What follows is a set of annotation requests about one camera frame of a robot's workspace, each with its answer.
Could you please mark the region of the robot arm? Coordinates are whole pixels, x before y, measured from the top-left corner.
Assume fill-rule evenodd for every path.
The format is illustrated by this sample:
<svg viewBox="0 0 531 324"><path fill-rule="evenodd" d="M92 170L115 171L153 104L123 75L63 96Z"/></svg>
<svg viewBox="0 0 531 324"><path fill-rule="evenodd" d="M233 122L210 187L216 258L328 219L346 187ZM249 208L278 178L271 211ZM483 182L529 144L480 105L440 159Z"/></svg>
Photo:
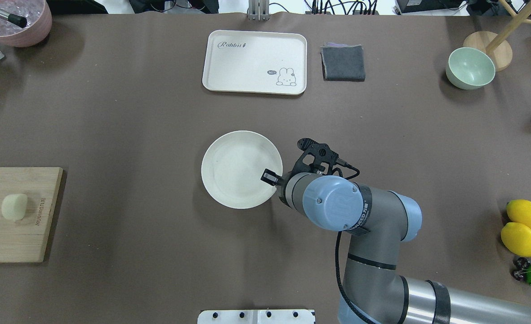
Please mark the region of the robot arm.
<svg viewBox="0 0 531 324"><path fill-rule="evenodd" d="M341 324L531 324L531 306L397 274L400 244L422 224L415 200L335 175L265 170L262 181L315 225L350 234L344 274L336 269Z"/></svg>

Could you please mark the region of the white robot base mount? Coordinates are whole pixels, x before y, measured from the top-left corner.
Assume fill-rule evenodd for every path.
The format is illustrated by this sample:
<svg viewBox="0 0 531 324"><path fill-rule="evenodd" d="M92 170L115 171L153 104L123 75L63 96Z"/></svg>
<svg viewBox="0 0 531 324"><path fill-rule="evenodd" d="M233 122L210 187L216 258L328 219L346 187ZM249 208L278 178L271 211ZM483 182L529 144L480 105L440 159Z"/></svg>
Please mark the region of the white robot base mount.
<svg viewBox="0 0 531 324"><path fill-rule="evenodd" d="M197 318L198 324L315 324L314 310L254 309L205 310Z"/></svg>

